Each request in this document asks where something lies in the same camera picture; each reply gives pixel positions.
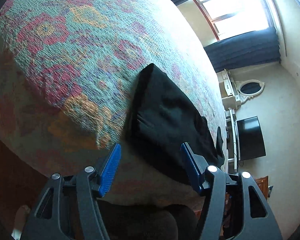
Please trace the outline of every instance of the folded black garment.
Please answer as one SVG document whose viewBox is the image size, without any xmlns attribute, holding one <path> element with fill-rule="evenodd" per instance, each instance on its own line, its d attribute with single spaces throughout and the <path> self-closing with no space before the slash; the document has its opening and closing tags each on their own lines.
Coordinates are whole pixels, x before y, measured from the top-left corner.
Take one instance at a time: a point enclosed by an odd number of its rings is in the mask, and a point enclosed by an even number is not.
<svg viewBox="0 0 300 240">
<path fill-rule="evenodd" d="M 140 72 L 127 139 L 146 162 L 184 184 L 190 183 L 180 155 L 182 143 L 188 142 L 208 164 L 220 168 L 225 160 L 220 127 L 215 148 L 206 118 L 153 63 Z"/>
</svg>

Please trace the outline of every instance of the television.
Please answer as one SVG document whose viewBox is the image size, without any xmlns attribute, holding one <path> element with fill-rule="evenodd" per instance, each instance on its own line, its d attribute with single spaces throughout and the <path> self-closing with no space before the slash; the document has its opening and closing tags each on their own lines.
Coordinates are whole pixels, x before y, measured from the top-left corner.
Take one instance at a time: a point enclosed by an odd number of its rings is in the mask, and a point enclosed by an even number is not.
<svg viewBox="0 0 300 240">
<path fill-rule="evenodd" d="M 257 116 L 237 120 L 236 128 L 240 161 L 266 156 L 265 143 Z"/>
</svg>

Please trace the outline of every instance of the blue gripper pad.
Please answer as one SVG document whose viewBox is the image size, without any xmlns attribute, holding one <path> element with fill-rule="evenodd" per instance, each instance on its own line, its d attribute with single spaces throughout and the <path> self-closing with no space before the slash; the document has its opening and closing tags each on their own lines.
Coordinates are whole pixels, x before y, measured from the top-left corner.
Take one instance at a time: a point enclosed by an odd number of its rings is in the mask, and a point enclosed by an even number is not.
<svg viewBox="0 0 300 240">
<path fill-rule="evenodd" d="M 202 170 L 201 168 L 202 165 L 197 162 L 203 162 L 204 165 L 206 163 L 205 158 L 194 154 L 188 143 L 181 144 L 180 151 L 182 156 L 182 162 L 184 168 L 186 169 L 190 185 L 193 188 L 193 190 L 200 195 L 203 190 L 202 173 L 204 172 L 204 170 Z"/>
<path fill-rule="evenodd" d="M 99 197 L 103 197 L 110 190 L 114 175 L 119 166 L 120 158 L 121 146 L 117 143 L 112 147 L 100 169 L 98 169 Z"/>
</svg>

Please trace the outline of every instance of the bed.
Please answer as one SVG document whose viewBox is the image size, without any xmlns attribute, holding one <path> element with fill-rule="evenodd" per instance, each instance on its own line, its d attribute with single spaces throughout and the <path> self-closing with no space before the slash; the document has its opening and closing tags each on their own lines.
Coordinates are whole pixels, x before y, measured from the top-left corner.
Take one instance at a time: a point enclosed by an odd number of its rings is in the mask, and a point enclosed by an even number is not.
<svg viewBox="0 0 300 240">
<path fill-rule="evenodd" d="M 202 200 L 190 186 L 156 171 L 124 139 L 138 73 L 150 63 L 207 118 L 214 142 L 218 126 L 226 142 L 216 73 L 170 0 L 7 0 L 0 139 L 47 177 L 75 174 L 119 142 L 122 160 L 105 200 L 195 209 Z"/>
</svg>

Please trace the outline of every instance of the window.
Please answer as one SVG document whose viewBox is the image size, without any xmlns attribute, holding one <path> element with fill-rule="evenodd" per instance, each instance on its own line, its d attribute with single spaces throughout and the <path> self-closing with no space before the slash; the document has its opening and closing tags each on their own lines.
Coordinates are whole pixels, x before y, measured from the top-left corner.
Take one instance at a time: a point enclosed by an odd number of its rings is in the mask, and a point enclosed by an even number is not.
<svg viewBox="0 0 300 240">
<path fill-rule="evenodd" d="M 264 0 L 194 0 L 218 40 L 272 26 Z"/>
</svg>

